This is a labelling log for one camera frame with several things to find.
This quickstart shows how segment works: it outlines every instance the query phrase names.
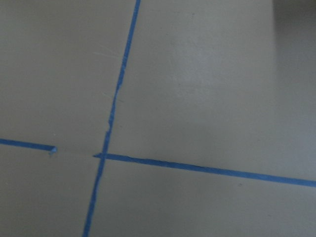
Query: vertical blue tape strip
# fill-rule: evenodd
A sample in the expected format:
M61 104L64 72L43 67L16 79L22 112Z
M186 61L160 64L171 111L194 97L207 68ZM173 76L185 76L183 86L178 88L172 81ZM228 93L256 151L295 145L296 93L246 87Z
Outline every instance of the vertical blue tape strip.
M104 169L104 165L105 165L105 160L107 158L107 152L108 152L109 143L110 143L111 134L112 134L112 129L113 129L118 92L119 92L119 89L120 89L120 87L123 83L123 79L124 79L125 69L126 69L129 51L130 51L130 47L131 47L131 43L132 43L132 39L133 39L133 35L134 35L134 30L135 30L139 6L140 6L140 0L136 0L134 12L133 12L133 17L132 17L132 21L130 24L127 42L126 42L126 46L125 46L122 65L121 65L120 72L119 72L117 87L116 87L113 102L112 102L111 113L110 113L110 117L108 120L109 130L105 134L104 144L103 144L103 148L102 148L102 155L100 156L101 159L99 162L97 175L96 175L96 178L94 181L94 186L93 186L93 190L92 190L92 195L91 195L91 199L90 199L89 209L88 209L82 237L88 237L89 232L90 232L90 228L91 228L92 217L93 217L95 203L96 203L97 195L98 195L98 188L99 188L101 177L103 174L103 169Z
M57 152L57 147L55 146L43 145L43 144L37 144L37 143L31 143L31 142L13 141L13 140L0 138L0 144L15 146L15 147L25 147L25 148L36 149L36 150L43 150L43 151L48 151L50 154Z
M236 170L230 170L230 169L219 169L219 168L213 168L213 167L201 167L201 166L196 166L192 164L167 162L167 161L160 161L160 160L155 160L155 159L132 158L132 157L120 156L120 155L114 155L114 154L107 154L107 159L133 162L133 163L138 163L138 164L155 165L155 166L161 166L161 167L169 167L169 168L175 168L175 169L205 172L205 173L211 173L211 174L220 174L220 175L234 176L234 177L247 178L247 179L257 179L257 180L284 183L284 184L316 187L316 181L313 181L313 180L294 179L294 178L287 178L287 177L267 175L267 174L236 171Z

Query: blue tape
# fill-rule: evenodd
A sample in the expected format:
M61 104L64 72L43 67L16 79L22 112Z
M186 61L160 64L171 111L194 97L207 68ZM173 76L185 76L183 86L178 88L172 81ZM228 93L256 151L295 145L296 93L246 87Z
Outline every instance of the blue tape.
M7 140L7 139L0 138L0 144L49 151L50 155L57 152L57 147L55 147L55 146L43 145L43 144L37 144L37 143L31 143L31 142L13 141L13 140Z
M101 156L102 154L94 155L94 157L97 157L97 158ZM120 156L120 155L114 155L114 154L107 154L107 159L133 162L133 163L138 163L138 164L162 166L162 167L175 168L175 169L185 169L185 170L191 170L191 171L205 172L205 173L211 173L211 174L220 174L220 175L234 176L234 177L247 178L247 179L258 179L258 180L263 180L263 181L270 181L270 182L277 182L277 183L284 183L284 184L294 184L294 185L301 185L301 186L308 186L308 187L316 187L316 181L313 181L313 180L294 179L294 178L287 178L287 177L267 175L267 174L236 171L236 170L230 170L230 169L201 167L201 166L196 166L192 164L167 162L167 161L160 161L160 160L155 160L155 159L132 158L132 157Z
M88 209L82 237L88 237L89 232L90 232L90 228L91 228L91 222L92 222L95 203L96 203L96 199L97 199L98 188L99 188L100 180L101 180L101 177L103 174L103 169L104 169L104 165L105 165L105 160L107 158L107 152L109 149L109 143L110 143L112 129L113 129L117 97L118 97L119 89L120 89L120 87L123 83L123 79L124 79L125 69L126 69L129 51L130 51L130 47L131 47L131 43L132 43L132 39L133 39L133 35L134 35L134 30L135 30L139 6L140 6L140 0L136 0L134 12L133 12L133 17L132 17L132 21L130 24L127 42L126 42L126 46L125 46L124 56L123 56L123 60L122 60L122 64L121 64L121 68L120 68L120 72L119 72L119 76L118 76L117 87L116 87L113 102L112 102L111 113L110 113L110 117L108 120L109 129L105 134L104 144L103 144L103 148L102 148L103 155L100 156L101 160L99 162L97 175L96 175L96 178L94 181L94 186L93 186L93 190L92 190L92 195L91 195L91 199L90 199L89 209Z

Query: floor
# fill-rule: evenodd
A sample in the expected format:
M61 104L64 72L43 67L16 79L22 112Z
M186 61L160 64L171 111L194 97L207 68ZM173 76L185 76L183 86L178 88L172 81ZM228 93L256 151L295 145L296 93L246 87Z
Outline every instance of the floor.
M0 236L315 235L314 0L13 0L0 24Z

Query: smooth gray surface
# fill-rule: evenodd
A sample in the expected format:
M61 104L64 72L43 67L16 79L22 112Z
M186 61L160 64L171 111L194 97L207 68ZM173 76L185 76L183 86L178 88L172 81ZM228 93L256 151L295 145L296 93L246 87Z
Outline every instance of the smooth gray surface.
M316 179L315 2L293 2L143 2L110 152Z
M0 137L100 152L134 1L0 5Z
M79 237L98 160L0 145L0 236Z
M313 236L316 189L107 161L91 237Z

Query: short blue tape strip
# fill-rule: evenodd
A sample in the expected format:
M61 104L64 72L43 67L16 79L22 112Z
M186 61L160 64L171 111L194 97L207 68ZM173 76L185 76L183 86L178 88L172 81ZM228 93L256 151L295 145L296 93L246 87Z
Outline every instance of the short blue tape strip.
M98 158L101 156L102 154L94 155L94 157L98 157ZM155 160L155 159L132 158L132 157L120 156L120 155L114 155L114 154L107 154L107 159L133 162L133 163L138 163L138 164L148 164L148 165L169 167L169 168L175 168L175 169L185 169L185 170L191 170L191 171L205 172L205 173L211 173L211 174L220 174L220 175L234 176L234 177L247 178L247 179L258 179L258 180L263 180L263 181L270 181L270 182L277 182L277 183L284 183L284 184L294 184L294 185L301 185L301 186L316 187L316 181L313 181L313 180L286 178L286 177L281 177L281 176L242 172L242 171L236 171L236 170L230 170L230 169L201 167L201 166L196 166L192 164L167 162L167 161L160 161L160 160Z
M134 13L133 13L133 17L132 17L132 21L130 24L129 33L128 33L128 37L127 37L127 42L126 42L126 46L125 46L122 65L121 65L119 76L118 76L117 87L116 87L113 102L112 102L111 113L110 113L110 117L108 120L109 130L105 134L104 144L103 144L103 148L102 148L103 155L100 156L101 160L99 162L97 176L96 176L95 181L94 181L94 186L93 186L93 190L92 190L92 195L91 195L91 199L90 199L89 209L88 209L82 237L88 237L89 232L90 232L90 228L91 228L92 216L94 213L98 188L99 188L100 180L101 180L101 177L103 174L103 169L104 169L104 165L105 165L105 160L107 158L107 152L108 152L109 143L110 143L110 139L111 139L111 133L112 133L112 129L113 129L118 92L119 92L119 89L120 89L120 87L123 83L123 79L124 79L125 69L126 69L129 51L130 51L130 47L131 47L131 43L132 43L132 39L133 39L133 35L134 35L134 30L135 30L139 6L140 6L140 0L136 0Z
M57 152L57 147L55 146L43 145L43 144L37 144L37 143L31 143L31 142L13 141L13 140L0 138L0 144L49 151L50 154Z

